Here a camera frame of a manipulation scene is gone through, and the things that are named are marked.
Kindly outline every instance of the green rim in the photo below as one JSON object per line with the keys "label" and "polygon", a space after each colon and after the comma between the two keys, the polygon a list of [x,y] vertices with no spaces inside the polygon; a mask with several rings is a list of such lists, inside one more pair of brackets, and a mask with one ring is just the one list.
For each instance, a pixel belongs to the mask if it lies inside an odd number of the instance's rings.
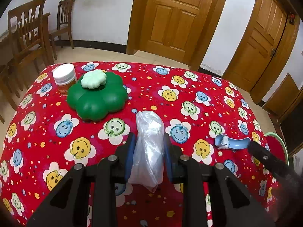
{"label": "green rim", "polygon": [[282,145],[283,151],[284,151],[286,164],[289,166],[287,148],[286,148],[283,140],[281,139],[281,137],[278,136],[276,133],[273,133],[273,132],[267,132],[265,134],[265,137],[267,137],[267,136],[272,136],[272,137],[276,138],[280,142],[280,144]]}

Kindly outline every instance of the red tablecloth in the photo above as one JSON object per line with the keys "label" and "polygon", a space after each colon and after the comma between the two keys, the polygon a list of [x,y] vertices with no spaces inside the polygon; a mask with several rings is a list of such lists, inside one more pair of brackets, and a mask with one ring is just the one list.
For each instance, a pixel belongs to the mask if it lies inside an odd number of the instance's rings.
{"label": "red tablecloth", "polygon": [[[137,134],[135,114],[143,110],[152,110],[162,118],[172,143],[179,145],[184,154],[200,163],[225,163],[267,210],[275,201],[270,191],[278,183],[246,149],[233,152],[218,150],[214,145],[216,134],[222,133],[235,139],[250,137],[272,152],[281,149],[266,145],[254,114],[233,84],[198,72],[140,63],[74,65],[78,78],[95,68],[120,75],[128,100],[120,112],[96,123],[85,122],[57,91],[52,77],[57,65],[42,72],[15,112],[3,144],[1,197],[19,222],[26,224],[57,180],[75,163],[96,164],[114,154],[129,132]],[[107,122],[114,126],[113,136],[108,135],[112,126]],[[81,141],[90,150],[76,158],[70,148]],[[180,185],[170,184],[165,173],[154,194],[140,185],[116,185],[119,226],[181,226],[181,189]],[[207,208],[211,226],[209,205]]]}

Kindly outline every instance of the bolt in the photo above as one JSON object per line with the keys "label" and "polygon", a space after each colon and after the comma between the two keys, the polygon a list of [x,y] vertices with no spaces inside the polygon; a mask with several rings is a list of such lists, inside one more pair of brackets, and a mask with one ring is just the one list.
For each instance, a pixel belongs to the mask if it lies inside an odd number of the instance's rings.
{"label": "bolt", "polygon": [[189,160],[189,156],[187,154],[182,154],[180,156],[180,159],[183,160],[183,161],[188,161]]}
{"label": "bolt", "polygon": [[115,156],[114,154],[108,156],[108,160],[109,160],[109,161],[115,161],[116,159],[117,159],[117,156]]}
{"label": "bolt", "polygon": [[222,170],[224,168],[224,165],[222,163],[216,163],[215,167],[219,170]]}
{"label": "bolt", "polygon": [[82,167],[83,167],[83,164],[81,164],[81,163],[77,163],[77,164],[74,165],[74,169],[77,170],[77,171],[82,169]]}

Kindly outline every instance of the clear plastic bag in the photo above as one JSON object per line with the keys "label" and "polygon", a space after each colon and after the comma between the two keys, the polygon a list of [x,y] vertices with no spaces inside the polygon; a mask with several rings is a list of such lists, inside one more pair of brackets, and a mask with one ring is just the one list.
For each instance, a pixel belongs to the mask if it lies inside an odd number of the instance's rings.
{"label": "clear plastic bag", "polygon": [[155,192],[163,181],[164,124],[152,111],[136,114],[137,143],[129,183],[141,184]]}

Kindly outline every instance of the white bottle cap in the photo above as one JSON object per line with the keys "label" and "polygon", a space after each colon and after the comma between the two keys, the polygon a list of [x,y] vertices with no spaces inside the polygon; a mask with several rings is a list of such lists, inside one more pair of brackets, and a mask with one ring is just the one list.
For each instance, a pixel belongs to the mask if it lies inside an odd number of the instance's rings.
{"label": "white bottle cap", "polygon": [[76,77],[74,65],[71,63],[66,63],[58,66],[53,72],[53,77],[57,85],[68,84]]}

